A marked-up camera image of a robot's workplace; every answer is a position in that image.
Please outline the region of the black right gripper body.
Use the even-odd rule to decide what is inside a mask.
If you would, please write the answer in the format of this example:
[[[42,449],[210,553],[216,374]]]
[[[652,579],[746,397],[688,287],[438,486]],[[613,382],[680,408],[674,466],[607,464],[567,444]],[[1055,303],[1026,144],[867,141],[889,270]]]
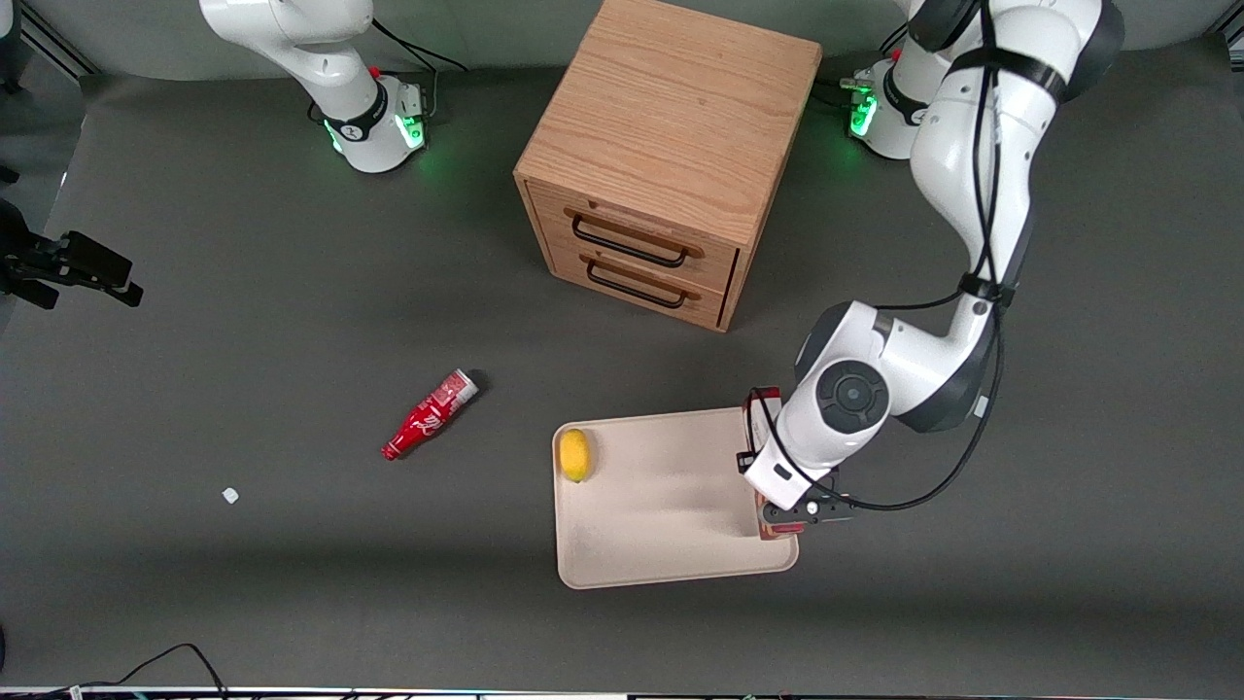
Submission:
[[[61,240],[32,231],[16,205],[1,199],[1,279],[4,285],[19,280],[44,280],[58,283],[57,254]]]

